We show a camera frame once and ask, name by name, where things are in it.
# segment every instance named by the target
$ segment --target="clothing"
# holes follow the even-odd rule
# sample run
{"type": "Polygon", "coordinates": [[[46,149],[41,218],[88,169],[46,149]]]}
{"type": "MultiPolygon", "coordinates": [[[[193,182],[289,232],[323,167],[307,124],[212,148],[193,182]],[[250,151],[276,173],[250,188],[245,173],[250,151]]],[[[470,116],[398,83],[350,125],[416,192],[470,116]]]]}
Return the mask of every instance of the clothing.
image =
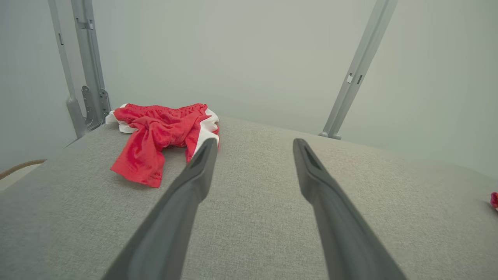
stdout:
{"type": "Polygon", "coordinates": [[[125,104],[106,117],[121,132],[132,133],[111,170],[126,179],[158,188],[164,166],[163,148],[187,147],[187,162],[208,138],[216,138],[218,116],[205,104],[180,109],[125,104]]]}

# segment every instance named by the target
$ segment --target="brown curved edge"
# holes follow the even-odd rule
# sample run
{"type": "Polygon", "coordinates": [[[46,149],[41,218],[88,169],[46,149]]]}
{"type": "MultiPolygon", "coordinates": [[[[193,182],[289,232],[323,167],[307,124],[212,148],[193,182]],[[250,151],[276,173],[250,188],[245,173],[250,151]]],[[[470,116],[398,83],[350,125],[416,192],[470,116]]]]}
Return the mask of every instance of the brown curved edge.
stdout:
{"type": "Polygon", "coordinates": [[[16,166],[12,167],[11,169],[0,173],[0,180],[11,175],[12,173],[18,171],[19,169],[25,168],[25,167],[30,166],[30,165],[44,163],[45,161],[46,161],[46,159],[37,159],[37,160],[32,160],[32,161],[28,161],[28,162],[16,165],[16,166]]]}

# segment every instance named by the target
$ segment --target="wall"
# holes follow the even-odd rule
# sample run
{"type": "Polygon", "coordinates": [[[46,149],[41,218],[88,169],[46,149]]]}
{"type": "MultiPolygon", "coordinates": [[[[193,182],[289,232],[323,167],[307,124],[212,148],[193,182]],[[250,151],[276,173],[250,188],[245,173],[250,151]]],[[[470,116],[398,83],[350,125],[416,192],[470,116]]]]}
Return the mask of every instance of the wall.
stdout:
{"type": "Polygon", "coordinates": [[[343,140],[498,177],[498,2],[400,0],[343,140]]]}
{"type": "Polygon", "coordinates": [[[221,116],[318,134],[374,4],[94,1],[111,105],[206,103],[221,116]]]}
{"type": "Polygon", "coordinates": [[[0,1],[0,172],[48,158],[76,135],[47,1],[0,1]]]}

